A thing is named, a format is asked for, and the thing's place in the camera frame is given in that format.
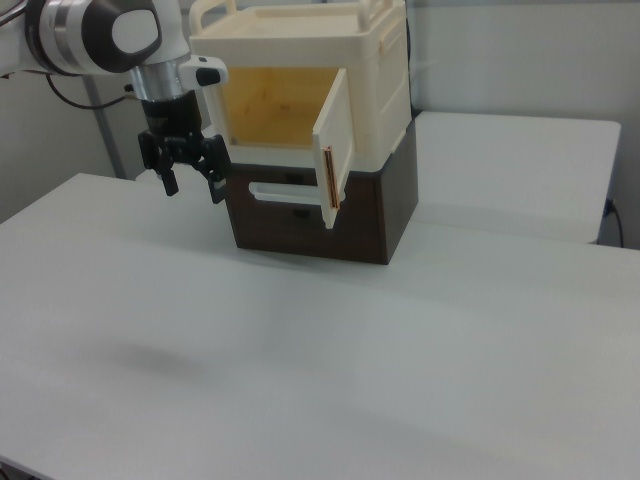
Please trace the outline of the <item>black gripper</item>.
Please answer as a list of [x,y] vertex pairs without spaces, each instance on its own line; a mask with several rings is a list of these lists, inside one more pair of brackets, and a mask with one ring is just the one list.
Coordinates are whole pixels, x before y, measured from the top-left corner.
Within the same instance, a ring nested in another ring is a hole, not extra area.
[[164,146],[166,138],[184,142],[195,151],[193,168],[207,181],[214,204],[226,199],[226,178],[231,160],[223,137],[202,135],[202,118],[196,96],[178,96],[161,101],[141,102],[148,129],[138,135],[138,144],[146,170],[153,170],[162,181],[167,196],[179,191],[173,172],[173,160]]

